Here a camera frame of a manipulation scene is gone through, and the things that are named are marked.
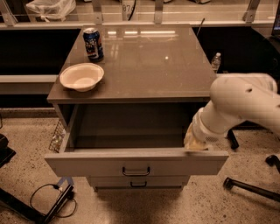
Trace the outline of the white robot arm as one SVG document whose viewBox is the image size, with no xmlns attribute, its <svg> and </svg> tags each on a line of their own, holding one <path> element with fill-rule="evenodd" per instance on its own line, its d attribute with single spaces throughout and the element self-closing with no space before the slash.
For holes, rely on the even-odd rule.
<svg viewBox="0 0 280 224">
<path fill-rule="evenodd" d="M 280 94 L 266 73 L 220 74 L 210 87 L 210 101 L 192 118 L 185 134 L 188 151 L 203 151 L 250 121 L 280 135 Z"/>
</svg>

